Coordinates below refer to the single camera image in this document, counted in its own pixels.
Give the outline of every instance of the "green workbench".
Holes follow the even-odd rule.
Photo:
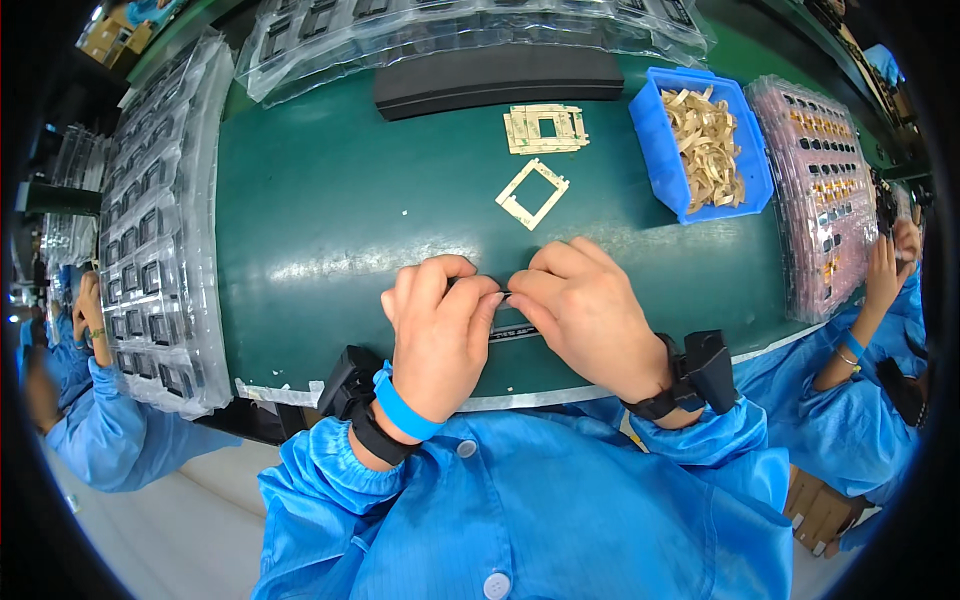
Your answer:
[[[713,23],[713,72],[742,84],[777,74],[827,93],[814,78]],[[396,270],[427,256],[467,256],[506,284],[543,244],[585,235],[630,275],[650,325],[682,339],[721,328],[734,354],[794,334],[784,314],[784,267],[771,205],[758,215],[682,227],[652,193],[627,105],[658,60],[620,57],[617,102],[583,109],[590,144],[540,160],[570,187],[528,231],[493,199],[530,159],[508,153],[507,106],[388,123],[362,72],[263,109],[234,85],[220,137],[217,262],[231,377],[294,390],[326,379],[344,346],[392,354],[380,308]],[[558,102],[566,99],[557,98]],[[876,140],[861,143],[874,165]],[[517,190],[536,211],[552,187]],[[500,311],[498,319],[516,319]],[[540,337],[491,345],[475,396],[585,386]]]

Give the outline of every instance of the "white button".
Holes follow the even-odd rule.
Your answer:
[[[477,451],[477,442],[474,440],[463,440],[457,444],[457,456],[460,458],[469,458]]]
[[[483,595],[490,600],[500,600],[510,593],[510,578],[504,573],[494,573],[483,583]]]

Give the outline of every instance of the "wrist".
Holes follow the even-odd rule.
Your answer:
[[[673,385],[666,344],[657,336],[654,336],[654,340],[656,340],[656,343],[651,344],[651,346],[656,350],[650,360],[651,367],[646,369],[642,377],[633,381],[629,387],[624,386],[624,389],[615,391],[617,396],[628,404],[637,404],[647,398],[654,397]]]
[[[401,444],[413,445],[422,442],[422,440],[418,440],[417,438],[413,438],[403,433],[399,427],[394,425],[394,422],[387,417],[387,413],[385,413],[383,408],[380,407],[380,402],[378,400],[373,401],[371,408],[373,409],[373,420],[375,420],[376,424],[380,426],[380,429],[383,430],[383,433],[387,434]]]
[[[353,431],[352,424],[348,427],[347,439],[350,443],[350,450],[353,451],[353,456],[357,457],[357,460],[360,461],[360,464],[364,467],[380,472],[385,472],[394,468],[393,465],[370,452],[366,446],[357,440],[357,435]]]
[[[699,408],[692,413],[688,413],[682,408],[675,408],[662,419],[655,420],[654,425],[660,429],[683,429],[697,422],[703,414],[703,408]]]
[[[855,327],[859,329],[858,325],[863,325],[864,327],[871,329],[871,335],[876,329],[880,322],[883,321],[884,315],[887,314],[887,310],[890,306],[876,306],[875,304],[870,304],[868,301],[863,303],[863,308],[860,309],[860,314],[857,315],[856,321],[851,325],[851,330]]]

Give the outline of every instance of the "square adhesive gasket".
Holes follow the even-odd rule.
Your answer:
[[[550,195],[550,198],[543,203],[543,205],[540,207],[540,210],[538,210],[537,214],[535,215],[530,214],[530,211],[521,206],[516,201],[516,196],[514,195],[514,190],[516,190],[516,187],[520,185],[532,171],[537,171],[543,175],[544,179],[550,181],[550,183],[557,188],[556,191]],[[564,180],[563,177],[548,169],[546,165],[540,162],[539,158],[534,158],[528,162],[526,166],[520,169],[520,172],[517,173],[516,177],[514,177],[513,180],[507,184],[507,187],[503,188],[503,191],[500,192],[500,195],[496,197],[496,203],[503,206],[503,209],[513,215],[514,218],[520,221],[524,227],[533,231],[534,228],[540,224],[540,221],[543,220],[543,217],[546,216],[546,213],[550,212],[550,209],[553,208],[553,205],[557,203],[557,200],[560,199],[569,186],[569,181]]]

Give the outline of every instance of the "black wrist strap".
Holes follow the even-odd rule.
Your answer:
[[[656,334],[666,344],[670,379],[673,385],[637,404],[621,403],[638,417],[657,420],[675,408],[690,413],[707,404],[717,415],[733,408],[739,393],[733,387],[730,352],[719,330],[698,331],[684,338],[686,354],[680,354],[673,339]]]
[[[396,467],[420,448],[420,444],[401,444],[391,438],[376,423],[373,409],[368,402],[353,404],[348,416],[352,421],[353,435],[371,454],[392,467]]]

